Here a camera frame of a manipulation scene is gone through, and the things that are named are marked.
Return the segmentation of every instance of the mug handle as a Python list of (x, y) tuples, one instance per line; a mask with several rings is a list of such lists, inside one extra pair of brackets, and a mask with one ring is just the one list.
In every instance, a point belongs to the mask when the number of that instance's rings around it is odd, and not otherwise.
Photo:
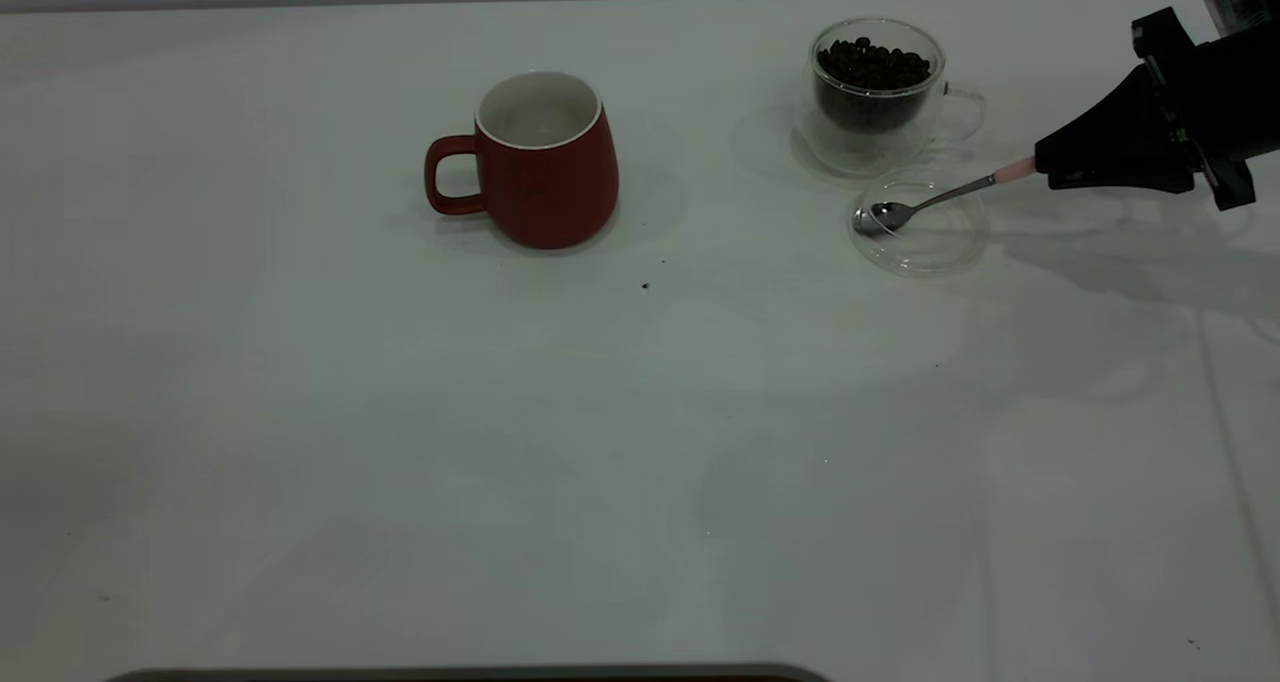
[(452, 136), (452, 138), (439, 138), (426, 150), (426, 163), (422, 168), (422, 177), (426, 182), (426, 200), (439, 214), (475, 214), (484, 212), (484, 189), (480, 194), (444, 196), (435, 187), (435, 168), (440, 166), (444, 157), (453, 157), (454, 154), (476, 154), (475, 136)]
[(937, 141), (961, 141), (978, 134), (978, 131), (982, 129), (982, 123), (987, 122), (987, 97), (983, 97), (980, 91), (970, 88), (968, 84), (955, 84), (955, 82), (943, 82), (942, 93), (966, 100), (966, 102), (977, 107), (978, 114), (975, 114), (975, 120), (970, 125), (965, 125), (963, 131), (943, 132), (943, 134), (937, 136)]

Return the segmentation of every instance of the glass saucer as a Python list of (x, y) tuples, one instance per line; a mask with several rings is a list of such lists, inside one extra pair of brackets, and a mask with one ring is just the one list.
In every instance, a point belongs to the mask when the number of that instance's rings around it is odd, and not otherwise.
[(887, 202), (922, 203), (965, 182), (969, 180), (924, 166), (900, 168), (878, 177), (858, 196), (845, 223), (855, 248), (877, 267), (902, 276), (943, 276), (973, 267), (982, 258), (991, 237), (991, 225), (978, 193), (925, 209), (896, 232), (860, 235), (854, 230), (854, 214), (859, 209)]

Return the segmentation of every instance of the spoon handle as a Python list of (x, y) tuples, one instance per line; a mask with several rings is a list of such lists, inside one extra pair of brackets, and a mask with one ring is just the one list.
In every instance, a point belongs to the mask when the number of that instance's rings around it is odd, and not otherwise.
[(923, 209), (933, 207), (934, 203), (946, 202), (946, 200), (955, 200), (957, 196), (969, 194), (973, 191), (983, 189), (983, 187), (989, 187), (996, 184), (996, 175), (987, 175), (983, 179), (969, 182), (968, 186), (956, 187), (956, 189), (947, 189), (942, 194), (931, 196), (931, 198), (924, 200), (922, 203), (916, 203), (913, 209), (914, 212), (919, 212)]

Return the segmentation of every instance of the glass cup handle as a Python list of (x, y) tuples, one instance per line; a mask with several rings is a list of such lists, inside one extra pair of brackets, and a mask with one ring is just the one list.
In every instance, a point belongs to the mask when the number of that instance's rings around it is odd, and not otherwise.
[(937, 139), (961, 141), (978, 134), (978, 131), (982, 129), (982, 123), (987, 122), (987, 97), (983, 97), (980, 91), (970, 88), (968, 84), (955, 84), (955, 82), (943, 82), (943, 84), (942, 93), (950, 95), (950, 97), (968, 100), (968, 102), (974, 105), (977, 114), (974, 114), (973, 122), (961, 127), (957, 132), (940, 132)]

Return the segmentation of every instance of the mug rim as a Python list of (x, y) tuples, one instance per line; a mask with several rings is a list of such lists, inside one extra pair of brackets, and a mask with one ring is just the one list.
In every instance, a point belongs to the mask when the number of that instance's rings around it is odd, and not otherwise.
[[(484, 122), (480, 122), (480, 109), (484, 107), (485, 100), (489, 99), (489, 95), (493, 93), (494, 90), (498, 90), (500, 86), (507, 84), (507, 82), (509, 81), (517, 81), (521, 79), (521, 77), (535, 77), (535, 75), (563, 77), (563, 79), (576, 81), (581, 86), (585, 86), (586, 90), (590, 90), (591, 97), (595, 99), (595, 114), (593, 114), (591, 120), (586, 123), (586, 125), (582, 127), (582, 129), (579, 131), (576, 136), (571, 136), (571, 138), (558, 141), (558, 143), (553, 145), (509, 143), (509, 141), (502, 139), (499, 138), (499, 136), (494, 136), (493, 132), (490, 132), (489, 129), (485, 129)], [(475, 116), (476, 129), (480, 131), (486, 139), (492, 139), (494, 141), (494, 143), (506, 146), (507, 148), (525, 150), (525, 152), (538, 152), (538, 150), (561, 148), (561, 146), (571, 145), (575, 143), (575, 141), (581, 139), (582, 136), (588, 134), (588, 132), (595, 129), (595, 124), (600, 120), (600, 114), (603, 113), (604, 113), (604, 102), (600, 99), (599, 91), (596, 91), (594, 86), (591, 86), (591, 82), (582, 79), (582, 77), (571, 75), (568, 72), (562, 72), (562, 70), (527, 70), (527, 72), (517, 72), (515, 73), (515, 75), (503, 77), (502, 81), (498, 81), (497, 84), (493, 84), (493, 87), (484, 93), (484, 97), (480, 97), (480, 104), (476, 104), (476, 111), (474, 116)]]
[[(855, 26), (859, 22), (887, 22), (891, 26), (906, 27), (915, 32), (915, 35), (922, 36), (928, 44), (933, 45), (933, 49), (938, 50), (938, 63), (933, 70), (929, 70), (929, 75), (924, 81), (919, 81), (915, 84), (909, 86), (909, 88), (901, 90), (868, 90), (860, 88), (858, 84), (846, 84), (846, 82), (837, 81), (836, 77), (829, 75), (827, 70), (823, 70), (822, 64), (818, 63), (818, 45), (822, 44), (824, 36), (831, 35), (831, 32), (840, 29), (840, 27)], [(933, 35), (915, 27), (910, 22), (896, 20), (892, 17), (850, 17), (849, 20), (836, 22), (835, 26), (828, 26), (827, 29), (818, 32), (818, 36), (809, 45), (809, 67), (813, 67), (814, 73), (818, 74), (820, 81), (827, 82), (827, 84), (833, 86), (833, 88), (847, 91), (847, 93), (858, 93), (861, 97), (877, 97), (877, 99), (892, 99), (892, 97), (909, 97), (909, 95), (919, 93), (919, 91), (928, 90), (931, 86), (937, 84), (937, 81), (942, 79), (942, 70), (947, 67), (947, 52), (938, 44), (938, 40), (933, 38)]]

